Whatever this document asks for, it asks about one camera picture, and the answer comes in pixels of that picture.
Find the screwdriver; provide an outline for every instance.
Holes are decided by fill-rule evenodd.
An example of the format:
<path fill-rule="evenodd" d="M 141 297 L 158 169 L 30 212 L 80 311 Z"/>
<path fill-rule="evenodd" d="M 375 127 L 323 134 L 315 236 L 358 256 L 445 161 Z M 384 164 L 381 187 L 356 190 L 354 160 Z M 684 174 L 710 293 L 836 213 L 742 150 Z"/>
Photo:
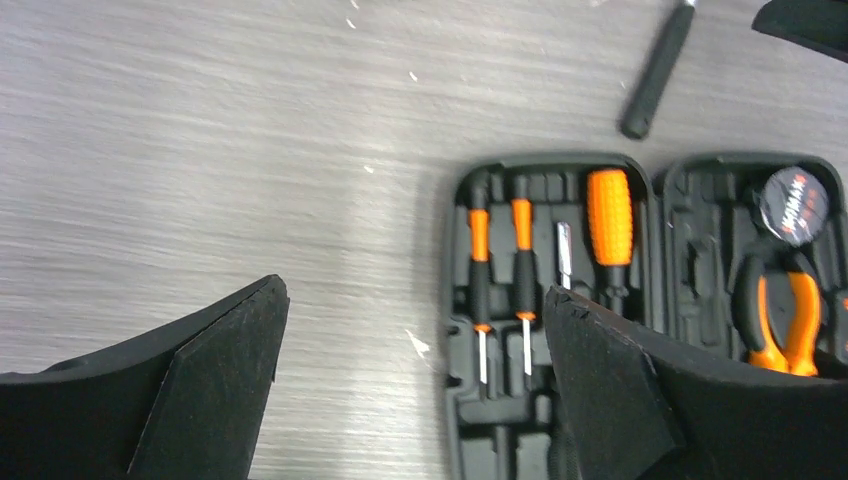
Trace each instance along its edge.
<path fill-rule="evenodd" d="M 478 354 L 480 355 L 480 383 L 489 383 L 486 355 L 486 336 L 492 331 L 489 325 L 489 211 L 488 185 L 478 178 L 471 185 L 468 223 L 471 226 L 471 266 L 469 270 L 469 301 L 471 320 L 477 332 Z"/>
<path fill-rule="evenodd" d="M 533 205 L 528 200 L 530 181 L 526 176 L 515 177 L 512 200 L 512 220 L 515 224 L 515 316 L 521 320 L 524 341 L 524 374 L 532 373 L 530 322 L 536 319 L 536 266 L 533 254 Z"/>
<path fill-rule="evenodd" d="M 620 169 L 589 174 L 589 233 L 595 260 L 606 267 L 607 308 L 621 315 L 624 310 L 624 267 L 633 256 L 633 211 L 627 174 Z"/>

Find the black object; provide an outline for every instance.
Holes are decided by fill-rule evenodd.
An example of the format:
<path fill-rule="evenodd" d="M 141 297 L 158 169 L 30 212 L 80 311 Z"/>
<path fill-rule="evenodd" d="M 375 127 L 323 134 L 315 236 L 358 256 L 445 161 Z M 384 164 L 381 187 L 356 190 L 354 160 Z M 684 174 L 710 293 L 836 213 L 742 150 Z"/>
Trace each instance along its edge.
<path fill-rule="evenodd" d="M 269 276 L 41 373 L 0 375 L 0 478 L 246 478 L 288 306 Z"/>
<path fill-rule="evenodd" d="M 554 402 L 551 445 L 548 447 L 548 480 L 579 480 L 580 465 L 575 455 L 577 446 L 574 445 L 574 435 L 565 422 L 562 408 L 561 401 Z"/>
<path fill-rule="evenodd" d="M 515 480 L 515 450 L 518 445 L 512 429 L 506 425 L 495 425 L 495 457 L 498 459 L 498 480 Z"/>
<path fill-rule="evenodd" d="M 621 118 L 619 130 L 627 138 L 642 140 L 648 136 L 671 71 L 674 70 L 683 44 L 686 43 L 689 27 L 695 17 L 695 2 L 680 1 L 657 37 L 639 85 Z"/>
<path fill-rule="evenodd" d="M 827 191 L 799 167 L 777 171 L 755 193 L 757 219 L 778 239 L 793 247 L 813 241 L 827 218 Z"/>
<path fill-rule="evenodd" d="M 543 322 L 584 480 L 848 476 L 848 383 L 712 355 L 561 289 Z"/>
<path fill-rule="evenodd" d="M 606 267 L 604 270 L 606 270 L 607 277 L 605 291 L 608 292 L 605 295 L 605 304 L 611 311 L 619 315 L 624 315 L 624 299 L 629 293 L 627 287 L 624 286 L 627 285 L 627 279 L 625 278 L 627 270 L 621 265 Z"/>
<path fill-rule="evenodd" d="M 848 3 L 840 0 L 772 0 L 751 27 L 848 62 Z"/>
<path fill-rule="evenodd" d="M 488 159 L 463 175 L 446 214 L 441 287 L 442 318 L 448 333 L 445 396 L 453 478 L 498 478 L 499 460 L 493 443 L 493 428 L 498 425 L 508 426 L 519 445 L 517 480 L 547 480 L 552 474 L 549 465 L 576 463 L 574 442 L 559 436 L 564 431 L 561 424 L 570 424 L 574 414 L 562 412 L 561 421 L 554 420 L 560 394 L 554 389 L 551 352 L 545 340 L 550 323 L 544 320 L 537 321 L 531 338 L 533 380 L 530 385 L 522 381 L 521 331 L 511 295 L 516 251 L 509 204 L 512 178 L 527 178 L 528 199 L 533 203 L 536 288 L 548 290 L 559 282 L 556 223 L 565 221 L 572 234 L 571 291 L 597 301 L 605 287 L 604 269 L 595 264 L 592 254 L 586 178 L 589 172 L 602 168 L 624 170 L 632 199 L 634 240 L 633 261 L 624 277 L 630 291 L 624 302 L 624 317 L 742 364 L 746 348 L 730 313 L 741 263 L 748 255 L 756 253 L 769 267 L 769 319 L 779 344 L 786 338 L 794 316 L 794 295 L 786 275 L 771 273 L 793 248 L 763 234 L 752 213 L 756 209 L 750 196 L 751 185 L 764 185 L 774 173 L 792 166 L 813 175 L 827 193 L 829 213 L 821 232 L 800 250 L 812 264 L 828 306 L 816 354 L 822 362 L 833 365 L 819 370 L 828 378 L 848 378 L 848 350 L 842 352 L 848 342 L 848 326 L 839 320 L 848 318 L 848 304 L 839 303 L 848 297 L 844 294 L 848 291 L 848 216 L 842 180 L 821 158 L 777 152 L 703 154 L 673 164 L 650 183 L 641 167 L 627 156 L 560 152 Z M 476 342 L 467 298 L 467 180 L 480 173 L 490 179 L 491 398 L 481 398 L 476 388 Z M 598 362 L 589 362 L 584 368 L 610 371 L 609 366 Z M 566 383 L 559 391 L 566 395 L 569 380 L 561 380 Z M 573 426 L 576 436 L 578 427 Z M 683 434 L 683 441 L 688 442 L 685 429 Z M 626 433 L 621 436 L 627 439 Z M 637 438 L 626 440 L 624 450 L 615 453 L 626 456 L 627 449 L 641 443 Z M 562 450 L 551 452 L 551 442 L 562 445 L 557 447 Z M 672 435 L 639 448 L 674 450 L 679 442 L 680 438 Z"/>

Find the screwdriver shaft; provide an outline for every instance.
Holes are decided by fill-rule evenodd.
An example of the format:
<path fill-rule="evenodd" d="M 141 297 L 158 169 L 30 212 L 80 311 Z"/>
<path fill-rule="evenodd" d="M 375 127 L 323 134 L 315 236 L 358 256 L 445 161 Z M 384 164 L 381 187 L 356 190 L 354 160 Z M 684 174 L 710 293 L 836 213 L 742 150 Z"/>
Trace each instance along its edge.
<path fill-rule="evenodd" d="M 480 383 L 487 385 L 489 383 L 489 357 L 486 354 L 486 332 L 483 330 L 477 331 L 477 351 L 480 355 Z"/>
<path fill-rule="evenodd" d="M 521 337 L 524 342 L 524 374 L 529 377 L 533 372 L 533 358 L 530 355 L 533 349 L 530 347 L 530 321 L 526 318 L 521 321 Z"/>
<path fill-rule="evenodd" d="M 559 284 L 571 289 L 571 226 L 567 222 L 557 222 L 557 253 Z"/>

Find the orange and black handle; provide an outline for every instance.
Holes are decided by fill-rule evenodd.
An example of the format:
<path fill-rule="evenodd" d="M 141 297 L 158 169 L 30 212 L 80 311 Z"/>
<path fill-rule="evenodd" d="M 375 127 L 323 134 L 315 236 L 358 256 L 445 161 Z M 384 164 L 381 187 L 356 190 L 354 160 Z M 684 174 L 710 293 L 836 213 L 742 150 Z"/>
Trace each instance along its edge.
<path fill-rule="evenodd" d="M 529 200 L 530 180 L 518 175 L 513 183 L 512 221 L 515 224 L 515 315 L 536 319 L 536 262 L 533 254 L 533 205 Z"/>
<path fill-rule="evenodd" d="M 765 263 L 745 259 L 733 292 L 734 323 L 748 347 L 748 363 L 777 372 L 813 376 L 818 373 L 813 354 L 821 326 L 821 294 L 810 262 L 800 253 L 786 258 L 784 268 L 795 295 L 795 318 L 781 351 L 771 333 Z"/>
<path fill-rule="evenodd" d="M 470 185 L 468 223 L 471 227 L 469 286 L 471 320 L 478 332 L 489 333 L 489 205 L 485 176 Z"/>
<path fill-rule="evenodd" d="M 763 259 L 750 255 L 739 271 L 733 290 L 733 316 L 739 335 L 748 347 L 748 363 L 787 373 L 789 364 L 771 334 L 768 318 L 766 266 Z"/>
<path fill-rule="evenodd" d="M 595 261 L 607 272 L 606 306 L 621 315 L 627 295 L 625 267 L 633 256 L 633 207 L 627 174 L 620 169 L 590 173 L 588 204 Z"/>
<path fill-rule="evenodd" d="M 795 318 L 789 327 L 783 355 L 789 362 L 789 373 L 814 376 L 818 374 L 813 355 L 821 327 L 821 292 L 813 266 L 801 253 L 788 257 L 784 268 L 795 294 Z"/>

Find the black handle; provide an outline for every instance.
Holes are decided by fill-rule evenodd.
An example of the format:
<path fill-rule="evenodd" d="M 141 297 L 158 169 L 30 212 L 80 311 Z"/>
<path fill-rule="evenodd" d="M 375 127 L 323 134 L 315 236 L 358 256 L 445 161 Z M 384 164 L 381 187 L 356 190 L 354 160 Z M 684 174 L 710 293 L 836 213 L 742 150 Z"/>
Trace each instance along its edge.
<path fill-rule="evenodd" d="M 606 267 L 607 288 L 606 307 L 613 313 L 624 316 L 624 297 L 627 296 L 626 271 L 623 266 L 615 265 Z"/>
<path fill-rule="evenodd" d="M 619 129 L 625 137 L 642 140 L 648 136 L 663 90 L 686 42 L 694 16 L 695 7 L 683 3 L 674 9 L 666 21 L 642 73 L 639 86 L 619 124 Z"/>
<path fill-rule="evenodd" d="M 471 261 L 469 274 L 471 320 L 477 325 L 489 324 L 489 262 Z"/>
<path fill-rule="evenodd" d="M 536 311 L 536 254 L 519 250 L 515 254 L 515 311 Z"/>
<path fill-rule="evenodd" d="M 733 323 L 739 331 L 739 336 L 749 350 L 761 352 L 766 349 L 765 335 L 760 316 L 767 312 L 760 311 L 759 285 L 766 274 L 763 260 L 750 255 L 745 259 L 739 271 L 739 279 L 733 290 L 731 302 L 733 306 Z"/>

